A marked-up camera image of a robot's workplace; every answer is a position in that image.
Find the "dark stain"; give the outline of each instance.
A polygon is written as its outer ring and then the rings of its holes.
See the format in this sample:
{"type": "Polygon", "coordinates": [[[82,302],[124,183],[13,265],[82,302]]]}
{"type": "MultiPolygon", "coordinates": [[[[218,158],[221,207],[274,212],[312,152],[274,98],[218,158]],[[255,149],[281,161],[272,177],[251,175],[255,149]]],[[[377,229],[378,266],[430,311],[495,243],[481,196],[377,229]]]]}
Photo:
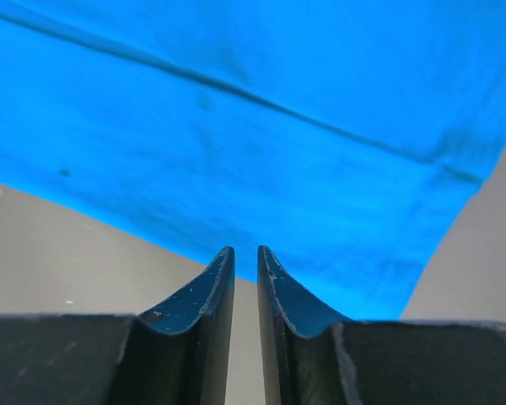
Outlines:
{"type": "Polygon", "coordinates": [[[157,312],[156,310],[148,310],[143,314],[139,315],[139,318],[141,318],[145,322],[154,323],[161,321],[163,319],[163,316],[164,315],[161,312],[157,312]]]}
{"type": "Polygon", "coordinates": [[[151,158],[153,157],[153,151],[150,150],[133,150],[132,154],[139,158],[151,158]]]}
{"type": "Polygon", "coordinates": [[[213,111],[215,108],[213,105],[212,97],[206,93],[199,94],[197,103],[203,110],[213,111]]]}

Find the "blue cloth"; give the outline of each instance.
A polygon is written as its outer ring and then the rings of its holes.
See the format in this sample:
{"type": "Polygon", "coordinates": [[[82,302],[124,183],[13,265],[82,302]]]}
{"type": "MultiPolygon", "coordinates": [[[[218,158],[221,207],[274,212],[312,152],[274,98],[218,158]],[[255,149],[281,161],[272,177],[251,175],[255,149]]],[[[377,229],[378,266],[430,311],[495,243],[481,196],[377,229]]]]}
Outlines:
{"type": "Polygon", "coordinates": [[[269,245],[350,317],[505,144],[506,0],[0,0],[1,182],[249,280],[269,245]]]}

